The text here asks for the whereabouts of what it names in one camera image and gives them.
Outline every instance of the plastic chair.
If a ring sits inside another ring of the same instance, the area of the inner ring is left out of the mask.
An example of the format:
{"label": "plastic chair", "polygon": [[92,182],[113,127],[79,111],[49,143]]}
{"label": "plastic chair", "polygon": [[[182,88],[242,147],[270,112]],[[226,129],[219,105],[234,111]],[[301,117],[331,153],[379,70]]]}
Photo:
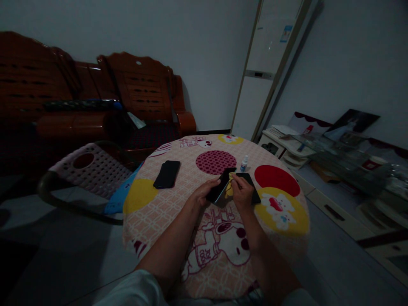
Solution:
{"label": "plastic chair", "polygon": [[126,155],[123,149],[113,142],[89,143],[52,166],[38,183],[37,192],[43,201],[55,207],[105,223],[122,225],[123,220],[110,218],[87,208],[73,205],[55,197],[50,192],[50,184],[59,177],[109,200],[122,182],[132,174],[132,171],[106,153],[100,145],[112,146],[119,150],[121,157],[135,162],[136,166],[140,164]]}

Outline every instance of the pink tablecloth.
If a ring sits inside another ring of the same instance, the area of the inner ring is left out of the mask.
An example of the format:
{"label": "pink tablecloth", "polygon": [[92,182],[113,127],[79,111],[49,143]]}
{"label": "pink tablecloth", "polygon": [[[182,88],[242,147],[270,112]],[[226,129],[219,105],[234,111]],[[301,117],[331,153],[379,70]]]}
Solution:
{"label": "pink tablecloth", "polygon": [[[281,254],[293,263],[306,253],[309,211],[289,170],[260,146],[225,135],[189,136],[165,144],[146,159],[125,202],[123,240],[141,258],[179,213],[190,194],[224,168],[239,167],[249,155],[247,173],[261,198],[255,206],[260,224]],[[180,161],[172,189],[156,190],[162,163]],[[178,296],[237,298],[255,281],[245,229],[232,201],[210,205],[200,224],[175,289]]]}

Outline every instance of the phone screen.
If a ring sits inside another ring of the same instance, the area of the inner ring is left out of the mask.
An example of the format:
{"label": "phone screen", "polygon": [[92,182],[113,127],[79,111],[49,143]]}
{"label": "phone screen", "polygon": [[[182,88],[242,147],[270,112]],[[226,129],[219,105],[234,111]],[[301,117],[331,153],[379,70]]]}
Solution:
{"label": "phone screen", "polygon": [[160,173],[154,181],[156,189],[173,188],[180,168],[179,161],[166,161],[161,165]]}
{"label": "phone screen", "polygon": [[206,196],[206,199],[211,203],[215,203],[221,196],[225,187],[228,185],[228,181],[230,180],[230,172],[235,172],[236,170],[237,168],[226,168],[224,173],[222,173],[220,176],[221,183],[218,186],[211,188],[210,192]]}
{"label": "phone screen", "polygon": [[251,176],[249,173],[237,173],[237,176],[244,178],[252,187],[254,187],[254,192],[252,194],[252,204],[258,204],[261,202],[261,198],[258,195],[258,192],[255,189],[254,182],[252,181]]}

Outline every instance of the sleeve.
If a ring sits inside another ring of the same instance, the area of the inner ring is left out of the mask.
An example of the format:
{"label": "sleeve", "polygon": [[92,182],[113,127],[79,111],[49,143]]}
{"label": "sleeve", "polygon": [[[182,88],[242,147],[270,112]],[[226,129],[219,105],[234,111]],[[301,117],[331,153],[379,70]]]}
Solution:
{"label": "sleeve", "polygon": [[281,306],[318,306],[316,301],[303,288],[291,292],[284,300]]}
{"label": "sleeve", "polygon": [[168,306],[159,283],[153,275],[145,270],[132,272],[95,305]]}

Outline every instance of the yellow cloth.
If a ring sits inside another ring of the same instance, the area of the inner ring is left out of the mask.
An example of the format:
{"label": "yellow cloth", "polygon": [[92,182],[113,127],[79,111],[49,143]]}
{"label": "yellow cloth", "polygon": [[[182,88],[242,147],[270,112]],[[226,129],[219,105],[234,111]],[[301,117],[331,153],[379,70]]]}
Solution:
{"label": "yellow cloth", "polygon": [[228,198],[229,196],[234,195],[234,190],[232,189],[232,184],[231,184],[231,182],[233,180],[233,178],[232,178],[233,173],[235,173],[235,172],[230,172],[229,173],[229,181],[228,181],[227,188],[225,189],[225,198]]}

